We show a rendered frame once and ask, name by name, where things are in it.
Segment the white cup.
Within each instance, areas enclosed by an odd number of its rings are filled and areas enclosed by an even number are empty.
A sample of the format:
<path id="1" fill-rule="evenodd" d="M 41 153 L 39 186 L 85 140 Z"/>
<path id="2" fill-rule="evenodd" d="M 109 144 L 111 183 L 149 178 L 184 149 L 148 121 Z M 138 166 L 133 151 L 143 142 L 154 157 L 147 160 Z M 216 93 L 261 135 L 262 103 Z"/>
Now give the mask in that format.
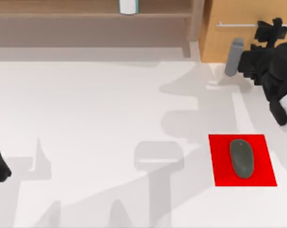
<path id="1" fill-rule="evenodd" d="M 135 15 L 139 13 L 139 0 L 118 0 L 119 13 L 123 15 Z"/>

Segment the wooden cupboard door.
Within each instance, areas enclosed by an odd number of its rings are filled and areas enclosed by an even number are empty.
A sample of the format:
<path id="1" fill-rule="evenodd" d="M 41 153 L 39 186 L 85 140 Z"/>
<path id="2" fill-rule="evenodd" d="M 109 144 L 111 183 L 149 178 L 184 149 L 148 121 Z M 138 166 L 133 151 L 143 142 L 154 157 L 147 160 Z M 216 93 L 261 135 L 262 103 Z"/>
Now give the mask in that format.
<path id="1" fill-rule="evenodd" d="M 216 27 L 223 24 L 256 24 L 262 20 L 272 23 L 282 18 L 287 24 L 287 0 L 205 0 L 199 34 L 200 59 L 205 63 L 224 63 L 235 38 L 244 39 L 245 49 L 254 39 L 256 27 Z"/>

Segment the grey computer mouse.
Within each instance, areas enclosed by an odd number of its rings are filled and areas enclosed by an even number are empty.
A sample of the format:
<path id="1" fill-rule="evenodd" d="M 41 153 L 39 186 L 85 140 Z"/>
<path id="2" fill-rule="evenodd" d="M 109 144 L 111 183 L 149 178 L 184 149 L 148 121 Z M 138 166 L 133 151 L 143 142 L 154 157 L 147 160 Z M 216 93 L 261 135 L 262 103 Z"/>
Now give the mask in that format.
<path id="1" fill-rule="evenodd" d="M 234 173 L 241 179 L 248 179 L 254 172 L 254 156 L 251 145 L 244 139 L 234 139 L 229 145 Z"/>

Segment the red square mat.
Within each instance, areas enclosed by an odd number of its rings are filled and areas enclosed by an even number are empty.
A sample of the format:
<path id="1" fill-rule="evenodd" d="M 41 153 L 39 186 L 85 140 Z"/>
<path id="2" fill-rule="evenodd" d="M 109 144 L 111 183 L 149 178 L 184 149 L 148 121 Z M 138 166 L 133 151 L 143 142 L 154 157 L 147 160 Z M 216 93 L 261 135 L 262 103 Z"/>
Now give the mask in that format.
<path id="1" fill-rule="evenodd" d="M 248 179 L 239 178 L 233 171 L 229 145 L 234 139 L 246 140 L 253 149 L 254 172 Z M 276 187 L 277 181 L 262 134 L 210 134 L 209 145 L 213 176 L 217 187 Z"/>

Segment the wooden open shelf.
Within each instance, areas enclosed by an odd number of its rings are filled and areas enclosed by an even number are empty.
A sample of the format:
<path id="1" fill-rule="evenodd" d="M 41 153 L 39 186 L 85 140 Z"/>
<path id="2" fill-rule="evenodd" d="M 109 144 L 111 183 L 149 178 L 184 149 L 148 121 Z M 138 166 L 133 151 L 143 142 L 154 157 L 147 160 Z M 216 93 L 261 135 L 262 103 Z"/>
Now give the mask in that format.
<path id="1" fill-rule="evenodd" d="M 205 0 L 0 0 L 0 48 L 180 48 L 190 56 Z"/>

